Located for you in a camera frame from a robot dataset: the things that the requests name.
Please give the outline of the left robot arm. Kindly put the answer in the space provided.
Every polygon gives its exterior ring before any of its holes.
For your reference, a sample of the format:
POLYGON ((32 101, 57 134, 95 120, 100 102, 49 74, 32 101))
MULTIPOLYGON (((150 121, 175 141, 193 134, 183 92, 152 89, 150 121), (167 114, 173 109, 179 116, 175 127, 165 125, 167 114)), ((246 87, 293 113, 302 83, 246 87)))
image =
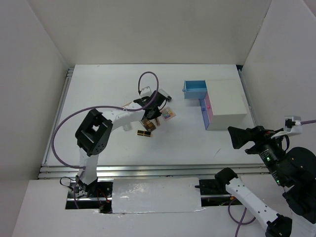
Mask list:
POLYGON ((75 133, 80 155, 76 181, 84 196, 91 197, 97 191, 98 158, 106 148, 111 132, 135 121, 160 117, 159 107, 165 101, 164 95, 154 91, 150 97, 136 99, 122 109, 105 113, 92 109, 88 112, 75 133))

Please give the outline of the blue drawer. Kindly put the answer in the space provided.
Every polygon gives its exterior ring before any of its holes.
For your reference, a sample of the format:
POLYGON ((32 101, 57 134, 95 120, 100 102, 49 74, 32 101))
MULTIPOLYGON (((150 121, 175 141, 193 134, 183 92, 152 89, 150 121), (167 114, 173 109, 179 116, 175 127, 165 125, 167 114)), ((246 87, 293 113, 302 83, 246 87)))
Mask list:
POLYGON ((184 99, 204 99, 207 94, 206 82, 204 80, 185 80, 182 91, 184 99))

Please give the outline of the pink drawer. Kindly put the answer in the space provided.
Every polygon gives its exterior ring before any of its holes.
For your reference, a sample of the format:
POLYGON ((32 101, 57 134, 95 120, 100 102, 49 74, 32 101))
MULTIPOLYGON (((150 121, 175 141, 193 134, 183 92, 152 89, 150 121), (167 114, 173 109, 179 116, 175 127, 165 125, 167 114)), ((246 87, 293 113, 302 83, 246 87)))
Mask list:
POLYGON ((212 121, 213 111, 212 111, 212 107, 211 107, 211 103, 210 103, 210 99, 209 99, 208 93, 206 94, 204 101, 205 101, 206 111, 207 111, 207 114, 208 114, 208 119, 209 119, 209 121, 212 121))

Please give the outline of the black gold lipstick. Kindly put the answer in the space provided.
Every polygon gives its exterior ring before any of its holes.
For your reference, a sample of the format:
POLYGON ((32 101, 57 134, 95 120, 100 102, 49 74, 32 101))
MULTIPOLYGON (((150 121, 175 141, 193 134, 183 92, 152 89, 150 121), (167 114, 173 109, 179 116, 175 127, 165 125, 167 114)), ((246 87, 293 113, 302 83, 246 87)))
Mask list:
POLYGON ((137 131, 138 136, 151 137, 151 134, 152 133, 150 131, 144 131, 144 130, 137 131))

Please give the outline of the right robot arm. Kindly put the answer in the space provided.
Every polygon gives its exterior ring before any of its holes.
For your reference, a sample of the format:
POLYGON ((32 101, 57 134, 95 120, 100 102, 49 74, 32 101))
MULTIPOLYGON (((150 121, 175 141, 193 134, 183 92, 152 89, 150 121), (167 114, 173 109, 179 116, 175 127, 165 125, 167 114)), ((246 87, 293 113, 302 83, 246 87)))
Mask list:
POLYGON ((308 149, 282 147, 283 139, 302 133, 300 122, 292 127, 274 131, 262 126, 241 129, 228 127, 234 149, 248 142, 253 146, 245 150, 258 155, 276 183, 266 196, 276 198, 273 205, 287 204, 290 217, 284 216, 255 195, 230 168, 215 175, 215 189, 236 197, 251 212, 265 230, 267 237, 314 237, 316 235, 316 157, 308 149))

